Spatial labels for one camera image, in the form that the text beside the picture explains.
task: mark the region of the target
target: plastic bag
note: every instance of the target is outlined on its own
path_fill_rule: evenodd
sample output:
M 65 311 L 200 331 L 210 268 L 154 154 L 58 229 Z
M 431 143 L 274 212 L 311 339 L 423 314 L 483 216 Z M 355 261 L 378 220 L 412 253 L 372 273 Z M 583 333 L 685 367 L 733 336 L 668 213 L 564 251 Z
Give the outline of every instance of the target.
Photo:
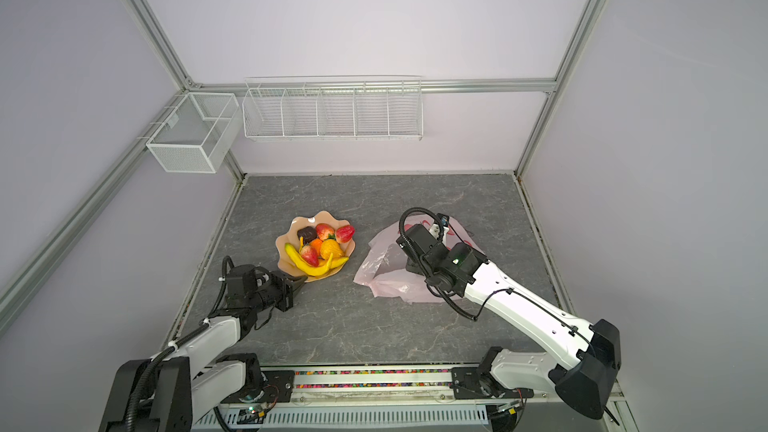
M 410 216 L 406 219 L 406 230 L 418 223 L 429 229 L 434 220 L 426 214 Z M 451 218 L 449 227 L 445 240 L 448 248 L 452 248 L 460 242 L 456 236 L 458 234 L 469 245 L 482 252 L 469 237 L 464 227 L 454 218 Z M 394 223 L 376 234 L 368 242 L 371 251 L 360 268 L 357 269 L 355 283 L 370 287 L 374 297 L 400 297 L 409 304 L 413 302 L 442 302 L 440 297 L 435 297 L 429 293 L 422 275 L 406 270 L 408 257 L 395 243 L 399 236 L 398 224 Z

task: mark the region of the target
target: red strawberry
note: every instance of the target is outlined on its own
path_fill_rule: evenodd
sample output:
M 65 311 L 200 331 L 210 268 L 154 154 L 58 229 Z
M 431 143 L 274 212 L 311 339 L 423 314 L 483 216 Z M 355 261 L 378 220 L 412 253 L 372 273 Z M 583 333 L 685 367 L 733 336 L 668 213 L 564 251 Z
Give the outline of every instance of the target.
M 336 230 L 336 241 L 339 244 L 345 244 L 352 239 L 355 235 L 355 228 L 353 226 L 343 226 Z
M 329 226 L 328 224 L 318 224 L 315 226 L 315 230 L 317 231 L 317 237 L 320 240 L 328 240 L 329 238 L 333 238 L 335 230 L 333 230 L 333 227 Z
M 312 265 L 313 267 L 320 265 L 320 260 L 317 257 L 317 250 L 312 248 L 312 245 L 304 245 L 299 251 L 299 254 L 307 264 Z

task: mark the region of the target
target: gray marble tabletop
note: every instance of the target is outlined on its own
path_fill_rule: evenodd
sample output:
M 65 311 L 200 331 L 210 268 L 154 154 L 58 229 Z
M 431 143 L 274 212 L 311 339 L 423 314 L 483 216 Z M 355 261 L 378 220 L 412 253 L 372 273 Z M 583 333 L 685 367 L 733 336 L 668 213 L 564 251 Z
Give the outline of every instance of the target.
M 371 238 L 413 206 L 455 217 L 503 271 L 556 303 L 511 176 L 253 176 L 230 216 L 184 332 L 213 305 L 225 255 L 235 265 L 274 269 L 275 237 L 288 230 L 295 216 L 327 210 L 357 230 L 356 250 L 347 265 L 336 275 L 307 283 L 291 310 L 275 310 L 263 329 L 251 331 L 227 353 L 256 352 L 262 364 L 299 365 L 478 362 L 495 345 L 542 351 L 494 313 L 471 322 L 446 304 L 374 298 L 368 287 L 352 281 Z M 458 303 L 467 310 L 478 307 L 463 299 Z

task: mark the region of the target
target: white wire basket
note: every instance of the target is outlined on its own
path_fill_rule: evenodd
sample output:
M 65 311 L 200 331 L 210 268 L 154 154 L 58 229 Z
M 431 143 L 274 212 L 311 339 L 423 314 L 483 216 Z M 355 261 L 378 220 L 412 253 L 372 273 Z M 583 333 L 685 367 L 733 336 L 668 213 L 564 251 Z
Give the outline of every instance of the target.
M 188 92 L 147 148 L 166 172 L 216 173 L 240 132 L 241 114 L 232 93 Z
M 417 77 L 313 79 L 246 79 L 245 136 L 256 141 L 422 138 L 422 92 Z

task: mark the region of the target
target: fruit bowl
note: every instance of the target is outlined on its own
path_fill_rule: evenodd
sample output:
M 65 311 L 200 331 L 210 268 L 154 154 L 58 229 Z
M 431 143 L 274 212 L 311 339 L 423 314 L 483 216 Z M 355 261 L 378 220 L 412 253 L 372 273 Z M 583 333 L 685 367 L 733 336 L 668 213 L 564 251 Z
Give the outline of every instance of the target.
M 288 253 L 286 252 L 286 244 L 287 243 L 293 244 L 293 246 L 296 247 L 296 249 L 298 249 L 299 237 L 296 235 L 296 233 L 304 227 L 307 227 L 307 226 L 314 227 L 314 226 L 317 226 L 317 224 L 328 224 L 334 229 L 338 229 L 339 227 L 348 226 L 350 224 L 350 221 L 338 220 L 325 210 L 323 210 L 322 212 L 318 212 L 314 217 L 294 218 L 290 224 L 290 228 L 288 229 L 288 232 L 279 236 L 275 240 L 275 246 L 277 247 L 277 251 L 280 254 L 280 261 L 277 263 L 277 267 L 281 271 L 287 274 L 291 274 L 294 277 L 307 277 L 307 280 L 306 280 L 307 282 L 314 282 L 314 281 L 321 280 L 322 278 L 330 277 L 331 275 L 340 271 L 342 267 L 344 267 L 344 264 L 341 264 L 339 267 L 332 268 L 326 274 L 319 275 L 316 277 L 307 276 L 307 274 L 299 270 L 299 268 L 295 266 L 291 261 L 291 259 L 288 257 Z M 341 246 L 341 250 L 344 252 L 344 255 L 349 257 L 352 255 L 352 251 L 355 250 L 355 239 L 352 238 L 349 242 L 340 244 L 340 246 Z

